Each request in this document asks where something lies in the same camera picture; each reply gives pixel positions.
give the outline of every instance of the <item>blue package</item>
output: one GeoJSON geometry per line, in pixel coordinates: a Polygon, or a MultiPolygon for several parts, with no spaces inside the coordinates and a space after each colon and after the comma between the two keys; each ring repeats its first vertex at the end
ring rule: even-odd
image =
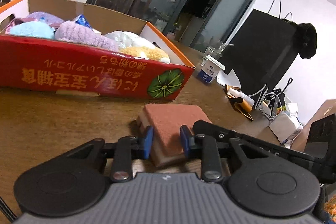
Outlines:
{"type": "Polygon", "coordinates": [[[79,24],[79,25],[83,25],[85,27],[88,27],[92,30],[92,27],[91,25],[87,22],[86,18],[84,17],[83,14],[80,14],[79,16],[75,17],[73,19],[73,22],[79,24]]]}

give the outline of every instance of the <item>screw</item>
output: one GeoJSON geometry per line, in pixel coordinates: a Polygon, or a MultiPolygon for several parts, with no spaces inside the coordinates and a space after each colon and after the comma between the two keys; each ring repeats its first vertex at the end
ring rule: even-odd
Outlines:
{"type": "Polygon", "coordinates": [[[125,180],[128,179],[129,174],[124,171],[117,171],[113,174],[113,178],[117,180],[125,180]]]}
{"type": "Polygon", "coordinates": [[[217,171],[211,170],[211,171],[206,171],[204,173],[205,177],[208,179],[219,179],[221,177],[221,174],[217,171]]]}

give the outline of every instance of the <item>purple plush toy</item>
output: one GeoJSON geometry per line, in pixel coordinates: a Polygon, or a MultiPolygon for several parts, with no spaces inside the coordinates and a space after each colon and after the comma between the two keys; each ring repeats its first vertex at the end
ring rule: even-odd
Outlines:
{"type": "Polygon", "coordinates": [[[114,52],[118,51],[118,45],[113,39],[96,34],[88,27],[71,21],[64,22],[59,26],[55,32],[55,39],[90,45],[114,52]]]}

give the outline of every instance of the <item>table surface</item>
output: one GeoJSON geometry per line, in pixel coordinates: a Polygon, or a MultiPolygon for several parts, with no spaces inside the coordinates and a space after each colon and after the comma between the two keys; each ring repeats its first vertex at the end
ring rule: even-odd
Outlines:
{"type": "MultiPolygon", "coordinates": [[[[200,52],[179,43],[176,46],[195,65],[200,62],[200,52]]],[[[116,142],[122,136],[136,133],[134,120],[150,102],[158,101],[0,88],[0,196],[20,215],[13,184],[21,173],[91,139],[116,142]]],[[[255,121],[249,121],[231,107],[217,83],[207,86],[193,75],[173,103],[198,105],[216,125],[279,144],[260,112],[252,112],[255,121]]],[[[136,160],[133,170],[199,173],[200,160],[164,169],[155,168],[149,161],[136,160]]],[[[0,223],[7,222],[0,213],[0,223]]]]}

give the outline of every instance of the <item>gray ribbed panel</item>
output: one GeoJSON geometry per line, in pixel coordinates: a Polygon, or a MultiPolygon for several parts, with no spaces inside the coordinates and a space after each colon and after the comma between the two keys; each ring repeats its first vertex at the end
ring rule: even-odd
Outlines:
{"type": "Polygon", "coordinates": [[[15,223],[317,224],[319,221],[310,215],[286,220],[252,215],[235,205],[220,185],[201,182],[193,173],[138,173],[130,182],[112,184],[105,197],[83,213],[56,219],[23,214],[15,223]]]}

